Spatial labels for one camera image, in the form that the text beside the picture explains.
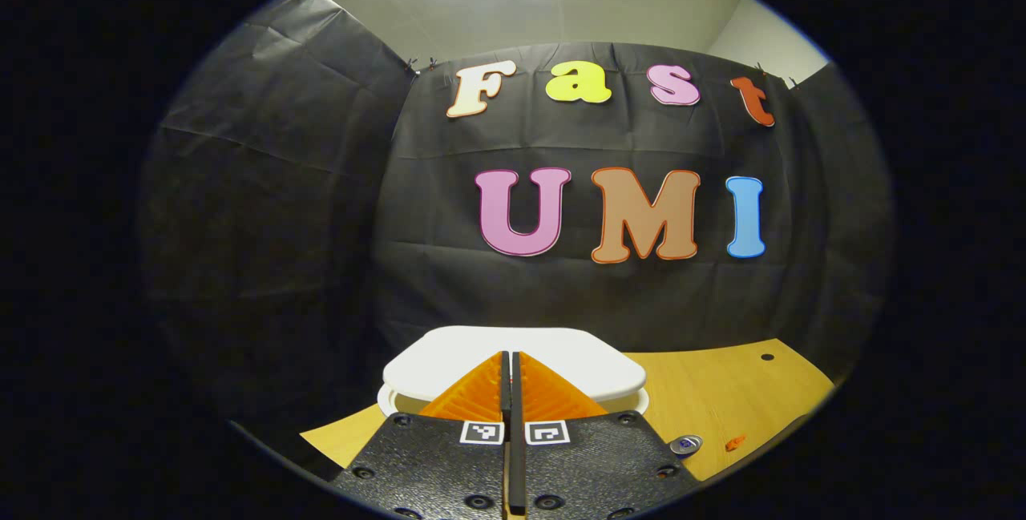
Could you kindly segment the white desktop garbage bin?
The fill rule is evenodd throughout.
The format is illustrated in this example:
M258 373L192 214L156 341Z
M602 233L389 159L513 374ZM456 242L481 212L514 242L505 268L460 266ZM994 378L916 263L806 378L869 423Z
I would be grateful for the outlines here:
M400 399L433 401L499 352L528 353L609 410L648 410L644 367L591 333L466 325L432 329L392 359L382 370L377 406L390 415Z

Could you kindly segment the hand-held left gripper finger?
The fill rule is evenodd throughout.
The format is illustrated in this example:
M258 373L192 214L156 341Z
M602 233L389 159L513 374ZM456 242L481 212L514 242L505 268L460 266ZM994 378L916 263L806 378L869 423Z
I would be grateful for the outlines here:
M641 412L527 417L524 353L511 356L511 513L525 520L641 520L700 481Z
M333 478L391 520L503 520L509 353L495 353L420 412L395 412Z

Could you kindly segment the wooden desktop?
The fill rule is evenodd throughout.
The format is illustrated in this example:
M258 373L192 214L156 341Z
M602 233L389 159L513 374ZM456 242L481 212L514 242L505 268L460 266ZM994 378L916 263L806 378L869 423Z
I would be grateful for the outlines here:
M642 414L657 433L666 441L686 433L703 439L705 446L688 464L701 480L754 455L786 426L805 417L834 389L820 369L780 339L704 351L623 354L646 371L649 407ZM559 403L564 404L574 385L561 378L557 391ZM420 412L431 402L403 398L397 401L397 412ZM305 431L303 438L338 465L347 466L388 416L374 403ZM726 441L739 435L746 436L745 442L726 452Z

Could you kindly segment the black backdrop cloth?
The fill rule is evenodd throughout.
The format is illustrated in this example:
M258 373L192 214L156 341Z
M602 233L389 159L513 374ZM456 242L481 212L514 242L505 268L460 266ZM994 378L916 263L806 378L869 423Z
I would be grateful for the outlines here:
M170 103L139 234L159 329L209 402L315 426L447 325L632 353L777 338L843 379L895 206L835 65L791 89L565 42L415 74L334 1L272 0Z

